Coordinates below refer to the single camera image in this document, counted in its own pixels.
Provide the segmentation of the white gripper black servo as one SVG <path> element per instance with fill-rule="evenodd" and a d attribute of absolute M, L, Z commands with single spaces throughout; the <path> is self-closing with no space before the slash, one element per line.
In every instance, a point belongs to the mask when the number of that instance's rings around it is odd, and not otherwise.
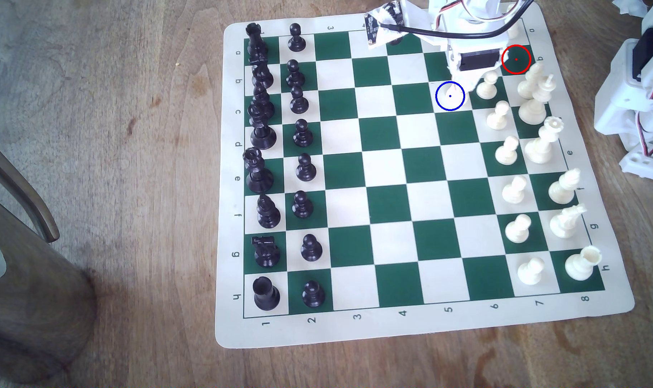
<path fill-rule="evenodd" d="M 484 73 L 479 70 L 493 70 L 501 62 L 503 51 L 509 45 L 510 34 L 503 32 L 495 37 L 483 39 L 450 39 L 446 49 L 448 68 L 452 75 L 462 74 L 465 93 L 476 89 Z"/>

